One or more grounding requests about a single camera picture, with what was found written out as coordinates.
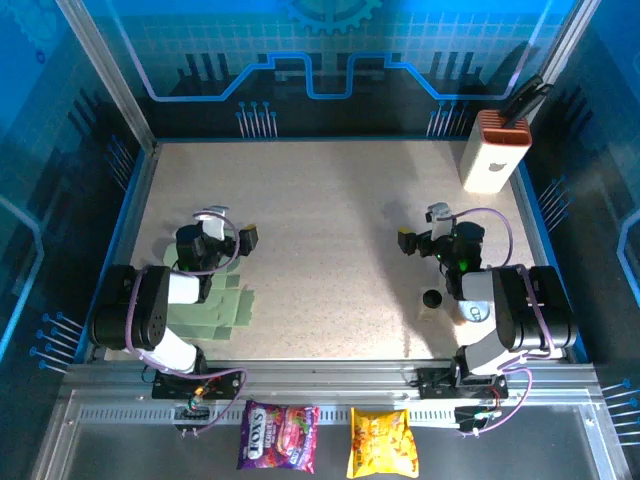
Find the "green paper box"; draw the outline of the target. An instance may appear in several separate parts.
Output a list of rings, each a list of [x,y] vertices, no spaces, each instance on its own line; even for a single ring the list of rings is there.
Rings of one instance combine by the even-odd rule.
[[[241,285],[241,259],[212,277],[203,303],[172,304],[167,325],[178,336],[197,340],[226,341],[236,329],[250,325],[255,292]]]

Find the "small black-lid jar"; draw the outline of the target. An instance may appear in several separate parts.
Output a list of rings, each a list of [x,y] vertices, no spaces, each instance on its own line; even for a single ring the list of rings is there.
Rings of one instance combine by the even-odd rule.
[[[443,297],[437,289],[429,289],[422,295],[420,319],[433,321],[442,313]]]

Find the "metal tin can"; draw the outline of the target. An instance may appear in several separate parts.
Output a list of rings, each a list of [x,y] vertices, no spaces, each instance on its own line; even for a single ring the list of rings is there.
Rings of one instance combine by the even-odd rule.
[[[491,306],[486,301],[458,301],[454,319],[458,324],[482,323],[491,313]]]

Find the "white orange knife block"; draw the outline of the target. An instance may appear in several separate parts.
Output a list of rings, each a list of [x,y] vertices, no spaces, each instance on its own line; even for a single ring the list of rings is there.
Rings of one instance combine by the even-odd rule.
[[[478,112],[458,167],[461,185],[467,192],[500,192],[531,147],[526,119],[508,128],[505,123],[498,110]]]

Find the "purple candy bag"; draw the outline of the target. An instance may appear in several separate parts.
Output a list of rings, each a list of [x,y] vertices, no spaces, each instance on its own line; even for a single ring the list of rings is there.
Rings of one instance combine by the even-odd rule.
[[[281,468],[314,474],[319,420],[317,406],[248,401],[237,469]]]

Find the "yellow snack bag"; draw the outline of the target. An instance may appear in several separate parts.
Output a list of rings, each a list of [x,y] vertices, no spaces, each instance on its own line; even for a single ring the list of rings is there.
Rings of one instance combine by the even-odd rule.
[[[408,409],[365,411],[351,408],[351,449],[346,476],[419,476],[419,458]]]

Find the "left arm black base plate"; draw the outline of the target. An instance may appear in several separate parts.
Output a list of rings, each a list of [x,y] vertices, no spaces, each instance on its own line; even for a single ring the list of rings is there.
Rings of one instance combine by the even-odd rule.
[[[204,388],[203,398],[209,400],[232,400],[238,393],[242,374],[239,372],[216,377],[211,380],[188,380],[174,375],[156,372],[150,382],[152,398],[162,400],[188,400],[199,387]]]

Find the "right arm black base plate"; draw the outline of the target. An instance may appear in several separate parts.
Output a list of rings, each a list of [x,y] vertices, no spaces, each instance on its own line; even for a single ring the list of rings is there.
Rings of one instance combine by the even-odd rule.
[[[409,385],[421,399],[503,400],[509,396],[504,376],[465,374],[459,368],[423,367]]]

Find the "aluminium frame rail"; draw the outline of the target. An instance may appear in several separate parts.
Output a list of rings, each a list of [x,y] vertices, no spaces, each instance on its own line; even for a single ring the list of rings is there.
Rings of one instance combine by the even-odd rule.
[[[448,367],[450,360],[239,360],[211,362],[216,372],[244,369],[244,398],[276,402],[386,403],[417,401],[418,390],[409,382],[421,367]],[[602,396],[596,371],[590,364],[533,361],[524,372],[505,375],[512,396],[529,391],[533,403],[584,403]],[[98,361],[69,368],[62,384],[64,392],[76,391],[105,398],[147,395],[151,386],[141,379],[142,365],[136,361]]]

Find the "aluminium frame post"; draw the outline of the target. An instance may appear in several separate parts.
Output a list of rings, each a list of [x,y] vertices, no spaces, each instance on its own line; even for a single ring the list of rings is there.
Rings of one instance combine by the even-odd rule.
[[[156,138],[84,2],[55,2],[140,146],[147,154],[153,154]]]
[[[518,0],[534,12],[518,14],[514,32],[523,30],[510,52],[508,82],[499,97],[506,100],[518,87],[538,75],[555,83],[592,20],[601,0]]]

